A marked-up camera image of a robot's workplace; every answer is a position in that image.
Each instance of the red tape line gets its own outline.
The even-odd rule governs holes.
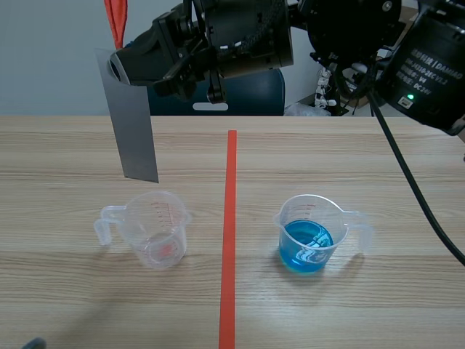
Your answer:
[[[225,221],[221,300],[219,304],[219,349],[235,348],[235,204],[238,132],[227,133]]]

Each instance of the chair backrest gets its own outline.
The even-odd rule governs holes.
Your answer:
[[[174,96],[159,97],[153,88],[148,87],[150,114],[154,116],[282,116],[284,114],[286,85],[279,69],[225,79],[225,86],[227,93],[227,110],[225,111],[206,110],[212,107],[206,96],[209,88],[207,81],[197,84],[193,98],[187,102]]]

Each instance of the orange cloth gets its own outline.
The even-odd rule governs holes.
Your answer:
[[[105,0],[107,9],[108,22],[110,22],[111,33],[115,41],[115,47],[123,47],[124,30],[128,19],[128,1],[127,0]]]

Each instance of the measuring cup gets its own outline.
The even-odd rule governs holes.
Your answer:
[[[171,267],[186,252],[185,227],[192,218],[172,193],[145,193],[126,206],[103,208],[100,216],[94,223],[100,244],[111,244],[110,224],[115,224],[141,263],[149,268]]]
[[[318,195],[298,195],[287,200],[275,215],[280,228],[280,256],[291,269],[300,272],[320,270],[337,246],[352,231],[357,231],[359,247],[371,245],[373,228],[360,212],[342,210],[331,200]]]

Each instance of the wooden table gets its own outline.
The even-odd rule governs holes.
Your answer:
[[[0,348],[218,348],[227,131],[238,130],[236,348],[463,348],[465,269],[439,242],[370,118],[154,120],[161,183],[125,179],[107,117],[0,118]],[[465,250],[465,152],[457,137],[390,119],[432,210]],[[149,190],[193,214],[188,252],[140,266],[93,221]],[[289,273],[272,216],[317,193],[365,212],[326,269]]]

